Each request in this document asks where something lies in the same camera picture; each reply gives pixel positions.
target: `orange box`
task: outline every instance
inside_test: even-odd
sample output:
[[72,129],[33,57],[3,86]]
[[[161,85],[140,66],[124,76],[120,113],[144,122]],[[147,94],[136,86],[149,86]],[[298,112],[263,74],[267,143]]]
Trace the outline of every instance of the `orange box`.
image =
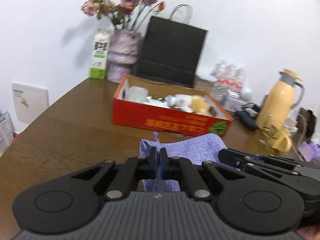
[[[215,117],[190,114],[176,109],[150,106],[125,101],[131,86],[149,90],[149,95],[165,98],[167,95],[203,96],[216,112]],[[155,131],[173,131],[185,135],[199,136],[214,133],[225,136],[233,118],[208,93],[183,86],[154,82],[136,76],[125,76],[113,95],[112,123]]]

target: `vase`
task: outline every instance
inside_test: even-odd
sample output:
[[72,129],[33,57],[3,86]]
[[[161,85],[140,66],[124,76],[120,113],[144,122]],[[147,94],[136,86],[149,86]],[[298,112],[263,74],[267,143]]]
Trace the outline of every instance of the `vase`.
[[138,60],[140,33],[115,29],[110,42],[108,80],[120,83]]

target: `gripper rubber pad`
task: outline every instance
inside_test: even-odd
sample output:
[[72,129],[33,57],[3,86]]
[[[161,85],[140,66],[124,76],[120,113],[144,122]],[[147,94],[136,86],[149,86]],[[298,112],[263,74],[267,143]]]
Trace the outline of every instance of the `gripper rubber pad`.
[[303,240],[295,232],[275,236],[246,234],[225,224],[210,204],[184,192],[131,192],[107,202],[89,224],[62,235],[18,233],[14,240]]

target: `purple cloth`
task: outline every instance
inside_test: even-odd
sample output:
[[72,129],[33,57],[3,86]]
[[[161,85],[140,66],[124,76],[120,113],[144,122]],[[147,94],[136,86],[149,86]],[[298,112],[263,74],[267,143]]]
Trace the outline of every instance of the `purple cloth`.
[[[220,163],[218,153],[221,149],[227,148],[218,135],[209,133],[176,143],[160,143],[159,141],[141,140],[139,147],[140,155],[149,156],[151,147],[153,146],[157,147],[158,154],[160,148],[165,147],[169,157],[179,156],[187,158],[196,165],[201,165],[205,160],[212,160]],[[159,166],[158,158],[157,178],[143,180],[144,190],[147,192],[180,191],[177,181],[160,179]]]

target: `plush toy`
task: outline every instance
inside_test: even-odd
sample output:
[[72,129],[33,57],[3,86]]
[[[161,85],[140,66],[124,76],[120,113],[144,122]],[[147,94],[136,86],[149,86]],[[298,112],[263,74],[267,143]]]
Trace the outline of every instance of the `plush toy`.
[[192,96],[191,108],[197,114],[208,115],[210,106],[204,102],[204,98],[201,96]]

